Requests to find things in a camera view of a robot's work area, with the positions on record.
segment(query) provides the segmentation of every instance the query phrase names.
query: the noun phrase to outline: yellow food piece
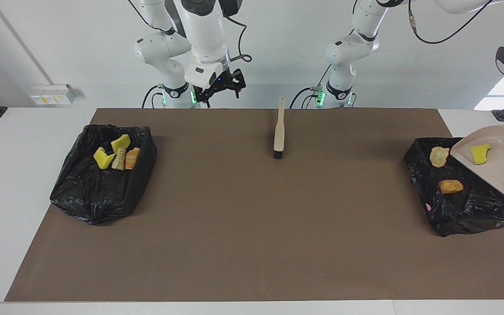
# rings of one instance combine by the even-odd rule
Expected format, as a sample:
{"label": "yellow food piece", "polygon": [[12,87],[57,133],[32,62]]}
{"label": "yellow food piece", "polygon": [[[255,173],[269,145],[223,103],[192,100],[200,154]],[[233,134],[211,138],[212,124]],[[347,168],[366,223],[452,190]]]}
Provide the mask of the yellow food piece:
{"label": "yellow food piece", "polygon": [[440,146],[434,147],[430,151],[430,163],[436,168],[442,168],[446,164],[446,158],[448,158],[448,154],[450,149],[445,149]]}
{"label": "yellow food piece", "polygon": [[127,133],[122,134],[120,138],[110,142],[110,144],[112,145],[112,151],[114,151],[114,153],[118,153],[118,149],[120,149],[121,147],[128,149],[131,143],[132,141],[130,140],[130,136]]}
{"label": "yellow food piece", "polygon": [[116,156],[116,154],[107,155],[103,147],[98,148],[92,155],[100,169],[107,169],[110,163],[112,163],[112,160],[114,160],[114,156]]}
{"label": "yellow food piece", "polygon": [[441,192],[446,193],[457,193],[464,190],[464,185],[460,183],[460,181],[456,179],[447,179],[446,181],[441,181],[438,184],[438,187],[441,188]]}
{"label": "yellow food piece", "polygon": [[124,170],[124,163],[126,162],[126,148],[118,148],[118,153],[114,162],[112,162],[112,168],[117,170]]}
{"label": "yellow food piece", "polygon": [[474,164],[480,165],[487,162],[487,152],[491,149],[490,144],[471,147],[472,156],[474,156]]}
{"label": "yellow food piece", "polygon": [[136,167],[137,156],[140,154],[140,148],[136,147],[126,154],[126,167],[125,169],[133,169]]}

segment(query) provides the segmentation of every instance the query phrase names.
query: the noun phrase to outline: brush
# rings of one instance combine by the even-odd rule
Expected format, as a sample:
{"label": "brush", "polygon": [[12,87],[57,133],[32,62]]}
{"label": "brush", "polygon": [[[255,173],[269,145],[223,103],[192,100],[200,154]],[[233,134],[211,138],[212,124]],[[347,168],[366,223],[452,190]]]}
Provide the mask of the brush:
{"label": "brush", "polygon": [[280,109],[278,111],[276,135],[273,140],[273,157],[280,160],[284,157],[285,146],[285,125],[284,125],[284,112],[285,112],[285,98],[280,98]]}

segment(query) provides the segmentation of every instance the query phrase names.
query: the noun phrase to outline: plastic bag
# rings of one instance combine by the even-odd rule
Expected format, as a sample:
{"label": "plastic bag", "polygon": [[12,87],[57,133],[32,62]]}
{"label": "plastic bag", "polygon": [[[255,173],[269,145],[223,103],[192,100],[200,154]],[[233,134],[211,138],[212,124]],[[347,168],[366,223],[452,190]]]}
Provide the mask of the plastic bag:
{"label": "plastic bag", "polygon": [[[128,150],[139,147],[133,170],[98,168],[92,155],[103,147],[112,154],[110,142],[127,133]],[[67,155],[50,201],[63,213],[89,224],[101,224],[132,214],[139,203],[157,159],[157,147],[149,127],[88,125]]]}
{"label": "plastic bag", "polygon": [[[429,223],[443,237],[504,227],[504,194],[452,156],[442,168],[431,165],[429,156],[434,147],[452,148],[461,139],[419,138],[404,156]],[[459,180],[464,191],[443,195],[438,183],[446,179]]]}

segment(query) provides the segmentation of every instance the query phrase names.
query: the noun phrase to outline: brown table mat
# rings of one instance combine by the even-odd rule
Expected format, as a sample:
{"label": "brown table mat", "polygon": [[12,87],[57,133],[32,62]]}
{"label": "brown table mat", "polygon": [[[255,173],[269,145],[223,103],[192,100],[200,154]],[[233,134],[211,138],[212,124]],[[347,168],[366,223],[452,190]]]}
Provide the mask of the brown table mat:
{"label": "brown table mat", "polygon": [[106,227],[50,207],[6,301],[504,299],[504,229],[435,235],[402,161],[437,110],[287,111],[283,160],[276,115],[98,110],[150,126],[146,193]]}

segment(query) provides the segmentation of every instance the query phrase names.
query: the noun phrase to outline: dustpan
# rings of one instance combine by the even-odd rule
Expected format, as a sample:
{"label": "dustpan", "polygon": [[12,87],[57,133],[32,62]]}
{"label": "dustpan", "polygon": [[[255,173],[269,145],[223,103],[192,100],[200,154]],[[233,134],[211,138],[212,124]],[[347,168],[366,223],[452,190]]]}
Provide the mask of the dustpan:
{"label": "dustpan", "polygon": [[[475,165],[470,148],[484,144],[492,146],[487,162]],[[451,155],[504,194],[504,126],[489,126],[470,134],[452,148]]]}

